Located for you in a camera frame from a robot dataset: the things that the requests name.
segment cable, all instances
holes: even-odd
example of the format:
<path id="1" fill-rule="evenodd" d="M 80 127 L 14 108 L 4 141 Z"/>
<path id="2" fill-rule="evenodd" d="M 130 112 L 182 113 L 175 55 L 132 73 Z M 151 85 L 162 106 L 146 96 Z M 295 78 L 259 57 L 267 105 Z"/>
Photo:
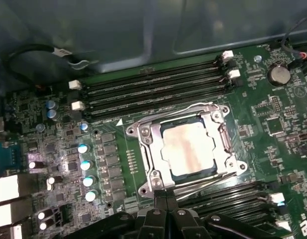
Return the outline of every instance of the cable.
<path id="1" fill-rule="evenodd" d="M 28 45 L 21 46 L 17 49 L 14 49 L 10 52 L 1 54 L 0 58 L 1 58 L 2 65 L 3 65 L 4 69 L 9 74 L 11 74 L 13 77 L 15 77 L 18 81 L 23 82 L 23 83 L 30 85 L 30 86 L 34 86 L 38 89 L 43 89 L 43 87 L 40 86 L 40 85 L 36 85 L 33 80 L 31 80 L 30 78 L 28 78 L 27 76 L 25 76 L 21 73 L 14 71 L 11 67 L 12 61 L 17 56 L 19 56 L 23 53 L 26 53 L 26 52 L 30 52 L 30 51 L 49 52 L 51 54 L 57 55 L 58 57 L 66 59 L 69 63 L 72 63 L 72 64 L 81 62 L 81 60 L 76 59 L 72 55 L 72 52 L 69 52 L 69 51 L 64 50 L 64 49 L 58 49 L 58 48 L 55 48 L 53 46 L 44 45 L 44 44 L 28 44 Z M 88 73 L 88 75 L 91 74 L 88 69 L 86 69 L 86 73 Z"/>
<path id="2" fill-rule="evenodd" d="M 306 59 L 307 58 L 307 53 L 305 52 L 300 52 L 300 51 L 297 51 L 297 50 L 294 50 L 294 49 L 291 49 L 289 47 L 287 47 L 285 45 L 286 43 L 286 40 L 287 38 L 289 37 L 289 35 L 292 33 L 293 30 L 295 30 L 298 26 L 300 26 L 303 22 L 305 22 L 307 20 L 307 16 L 302 18 L 300 21 L 298 21 L 294 26 L 292 26 L 291 28 L 289 28 L 289 30 L 286 32 L 286 34 L 284 35 L 283 37 L 283 40 L 282 40 L 282 48 L 285 50 L 285 51 L 288 51 L 288 52 L 291 52 L 291 53 L 294 53 L 294 54 L 297 54 L 297 55 L 300 55 L 301 58 L 303 59 Z"/>

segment electrolytic capacitor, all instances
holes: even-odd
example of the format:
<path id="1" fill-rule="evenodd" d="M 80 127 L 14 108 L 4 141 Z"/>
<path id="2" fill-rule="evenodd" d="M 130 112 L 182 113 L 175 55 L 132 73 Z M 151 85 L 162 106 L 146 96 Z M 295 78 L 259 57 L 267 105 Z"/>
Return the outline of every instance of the electrolytic capacitor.
<path id="1" fill-rule="evenodd" d="M 61 183 L 62 181 L 63 181 L 63 178 L 61 176 L 50 177 L 48 179 L 48 183 L 51 185 L 55 183 Z"/>
<path id="2" fill-rule="evenodd" d="M 88 153 L 89 150 L 90 150 L 90 147 L 88 144 L 82 143 L 78 146 L 78 153 L 81 153 L 81 154 Z"/>
<path id="3" fill-rule="evenodd" d="M 90 187 L 95 183 L 95 181 L 96 181 L 95 176 L 88 176 L 88 177 L 84 178 L 83 185 L 85 187 Z"/>
<path id="4" fill-rule="evenodd" d="M 89 125 L 88 125 L 88 122 L 86 121 L 83 121 L 80 123 L 80 129 L 83 131 L 83 132 L 87 132 L 89 130 Z"/>
<path id="5" fill-rule="evenodd" d="M 37 217 L 38 217 L 39 220 L 43 220 L 45 218 L 50 217 L 51 215 L 53 215 L 53 210 L 46 209 L 46 210 L 40 212 Z"/>
<path id="6" fill-rule="evenodd" d="M 87 170 L 91 169 L 92 167 L 93 167 L 93 162 L 91 162 L 91 161 L 83 161 L 80 164 L 80 168 L 83 171 L 87 171 Z"/>
<path id="7" fill-rule="evenodd" d="M 40 225 L 39 225 L 39 229 L 46 230 L 47 228 L 51 227 L 52 225 L 54 225 L 54 220 L 52 218 L 49 218 L 45 221 L 43 221 Z"/>
<path id="8" fill-rule="evenodd" d="M 43 123 L 39 123 L 38 125 L 36 125 L 36 130 L 39 133 L 42 133 L 45 129 L 46 129 L 46 127 Z"/>
<path id="9" fill-rule="evenodd" d="M 55 101 L 47 101 L 46 102 L 46 108 L 49 109 L 49 110 L 57 110 L 58 105 Z"/>
<path id="10" fill-rule="evenodd" d="M 34 162 L 30 162 L 28 164 L 28 167 L 30 169 L 38 169 L 38 168 L 44 168 L 44 163 L 43 162 L 39 162 L 39 161 L 34 161 Z"/>
<path id="11" fill-rule="evenodd" d="M 57 121 L 60 115 L 55 110 L 50 110 L 47 112 L 47 117 L 53 121 Z"/>
<path id="12" fill-rule="evenodd" d="M 91 190 L 85 195 L 85 199 L 87 202 L 92 202 L 98 197 L 98 191 L 97 190 Z"/>

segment white label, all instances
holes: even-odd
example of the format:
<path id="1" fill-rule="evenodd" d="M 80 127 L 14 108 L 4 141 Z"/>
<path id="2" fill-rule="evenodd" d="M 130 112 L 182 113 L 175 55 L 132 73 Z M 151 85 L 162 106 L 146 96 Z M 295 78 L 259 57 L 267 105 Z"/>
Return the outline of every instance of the white label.
<path id="1" fill-rule="evenodd" d="M 54 55 L 59 56 L 59 57 L 64 57 L 64 56 L 68 56 L 68 55 L 72 55 L 73 53 L 70 51 L 67 51 L 65 49 L 58 49 L 56 47 L 54 47 Z"/>
<path id="2" fill-rule="evenodd" d="M 300 227 L 302 229 L 302 234 L 304 237 L 307 237 L 307 220 L 304 220 L 301 224 Z"/>

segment blue capacitor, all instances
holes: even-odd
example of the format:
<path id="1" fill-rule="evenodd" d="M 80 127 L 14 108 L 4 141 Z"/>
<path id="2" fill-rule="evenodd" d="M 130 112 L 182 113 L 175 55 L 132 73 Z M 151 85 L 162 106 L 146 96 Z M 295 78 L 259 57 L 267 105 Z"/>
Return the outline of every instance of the blue capacitor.
<path id="1" fill-rule="evenodd" d="M 55 110 L 50 110 L 47 112 L 47 117 L 53 121 L 57 121 L 59 119 L 59 114 Z"/>
<path id="2" fill-rule="evenodd" d="M 47 101 L 46 102 L 46 108 L 49 109 L 49 110 L 57 110 L 58 105 L 55 101 Z"/>
<path id="3" fill-rule="evenodd" d="M 88 131 L 89 129 L 89 125 L 86 121 L 83 121 L 80 123 L 80 129 L 84 132 Z"/>

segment capacitor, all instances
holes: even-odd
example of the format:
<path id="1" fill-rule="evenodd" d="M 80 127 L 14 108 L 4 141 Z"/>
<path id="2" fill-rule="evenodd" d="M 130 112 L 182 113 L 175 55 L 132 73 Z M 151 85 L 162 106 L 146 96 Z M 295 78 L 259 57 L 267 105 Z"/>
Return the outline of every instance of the capacitor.
<path id="1" fill-rule="evenodd" d="M 270 67 L 267 73 L 267 78 L 273 86 L 280 87 L 289 82 L 291 74 L 287 69 L 287 66 L 278 62 Z"/>
<path id="2" fill-rule="evenodd" d="M 46 108 L 49 109 L 49 110 L 57 110 L 58 105 L 55 101 L 47 101 L 46 102 Z"/>
<path id="3" fill-rule="evenodd" d="M 38 125 L 36 125 L 36 130 L 39 133 L 42 133 L 45 129 L 46 129 L 46 127 L 43 123 L 39 123 Z"/>
<path id="4" fill-rule="evenodd" d="M 82 143 L 78 146 L 78 153 L 81 153 L 81 154 L 88 153 L 89 150 L 90 150 L 90 147 L 88 144 Z"/>
<path id="5" fill-rule="evenodd" d="M 86 122 L 86 121 L 81 122 L 81 123 L 80 123 L 80 129 L 81 129 L 83 132 L 87 132 L 88 129 L 89 129 L 88 122 Z"/>
<path id="6" fill-rule="evenodd" d="M 62 181 L 63 181 L 63 178 L 61 176 L 50 177 L 48 179 L 48 183 L 51 185 L 55 183 L 61 183 Z"/>
<path id="7" fill-rule="evenodd" d="M 93 162 L 91 162 L 91 161 L 83 161 L 80 164 L 80 168 L 83 171 L 87 171 L 87 170 L 91 169 L 92 167 L 93 167 Z"/>
<path id="8" fill-rule="evenodd" d="M 83 185 L 85 187 L 90 187 L 95 183 L 95 181 L 96 181 L 95 176 L 88 176 L 88 177 L 84 178 Z"/>
<path id="9" fill-rule="evenodd" d="M 57 121 L 60 116 L 55 110 L 50 110 L 47 112 L 47 117 L 53 121 Z"/>
<path id="10" fill-rule="evenodd" d="M 85 195 L 85 199 L 87 202 L 92 202 L 94 201 L 98 196 L 98 191 L 97 190 L 91 190 Z"/>
<path id="11" fill-rule="evenodd" d="M 43 162 L 39 162 L 39 161 L 34 161 L 34 162 L 30 162 L 28 164 L 28 167 L 30 169 L 38 169 L 38 168 L 44 168 L 44 163 Z"/>
<path id="12" fill-rule="evenodd" d="M 38 217 L 39 220 L 43 220 L 43 219 L 48 218 L 52 215 L 53 215 L 53 210 L 46 209 L 46 210 L 40 212 L 37 217 Z"/>
<path id="13" fill-rule="evenodd" d="M 43 221 L 40 225 L 39 225 L 39 229 L 46 230 L 47 228 L 51 227 L 52 225 L 54 225 L 54 220 L 52 218 L 49 218 L 45 221 Z"/>

